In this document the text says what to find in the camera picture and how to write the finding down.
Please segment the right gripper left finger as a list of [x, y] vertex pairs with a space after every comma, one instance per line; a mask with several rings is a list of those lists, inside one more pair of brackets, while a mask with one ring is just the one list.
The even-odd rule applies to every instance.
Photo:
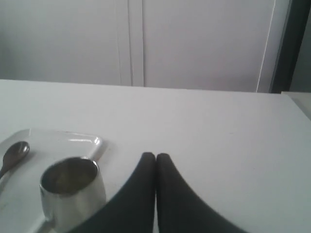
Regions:
[[156, 157], [142, 154], [119, 192], [71, 233], [151, 233], [154, 227]]

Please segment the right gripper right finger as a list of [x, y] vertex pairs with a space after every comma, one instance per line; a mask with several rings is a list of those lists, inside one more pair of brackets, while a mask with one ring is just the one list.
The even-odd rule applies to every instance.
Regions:
[[187, 184], [168, 154], [156, 158], [156, 208], [160, 233], [242, 233]]

